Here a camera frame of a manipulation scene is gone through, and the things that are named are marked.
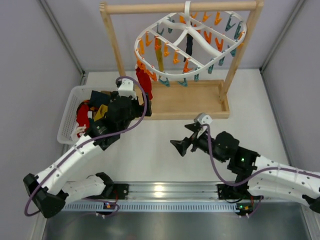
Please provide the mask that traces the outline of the red sock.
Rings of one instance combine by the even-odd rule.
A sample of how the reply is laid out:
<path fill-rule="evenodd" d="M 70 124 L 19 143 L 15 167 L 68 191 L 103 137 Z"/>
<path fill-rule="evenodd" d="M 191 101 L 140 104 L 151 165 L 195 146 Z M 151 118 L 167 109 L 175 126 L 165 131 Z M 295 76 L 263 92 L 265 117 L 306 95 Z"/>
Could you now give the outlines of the red sock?
<path fill-rule="evenodd" d="M 136 77 L 138 79 L 139 84 L 143 88 L 144 92 L 148 95 L 149 100 L 151 101 L 153 99 L 152 95 L 152 83 L 149 75 L 144 72 L 142 69 L 138 67 L 138 65 L 135 66 L 135 73 Z"/>

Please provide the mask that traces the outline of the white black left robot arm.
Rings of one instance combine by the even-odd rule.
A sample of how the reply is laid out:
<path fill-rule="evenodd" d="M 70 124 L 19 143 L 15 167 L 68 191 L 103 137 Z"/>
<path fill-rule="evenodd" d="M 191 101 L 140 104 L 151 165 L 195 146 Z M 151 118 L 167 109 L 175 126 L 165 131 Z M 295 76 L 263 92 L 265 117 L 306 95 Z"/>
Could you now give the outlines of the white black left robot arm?
<path fill-rule="evenodd" d="M 142 120 L 152 114 L 150 97 L 138 98 L 117 95 L 108 105 L 103 117 L 90 124 L 86 132 L 63 156 L 45 170 L 23 178 L 29 202 L 33 202 L 46 219 L 57 215 L 65 205 L 81 200 L 108 199 L 114 192 L 113 180 L 104 172 L 88 176 L 84 180 L 70 181 L 95 156 L 99 155 L 121 134 L 132 130 L 134 119 Z"/>

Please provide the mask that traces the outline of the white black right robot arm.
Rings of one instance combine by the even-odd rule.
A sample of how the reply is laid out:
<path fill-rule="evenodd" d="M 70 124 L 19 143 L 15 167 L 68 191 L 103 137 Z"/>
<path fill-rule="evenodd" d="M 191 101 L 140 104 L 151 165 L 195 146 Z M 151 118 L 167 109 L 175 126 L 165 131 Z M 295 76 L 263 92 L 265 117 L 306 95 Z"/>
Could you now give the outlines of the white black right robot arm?
<path fill-rule="evenodd" d="M 171 140 L 183 157 L 187 150 L 201 150 L 210 157 L 216 176 L 240 194 L 293 201 L 320 211 L 320 174 L 281 164 L 241 147 L 238 139 L 226 131 L 211 137 L 208 124 L 185 125 L 190 137 Z"/>

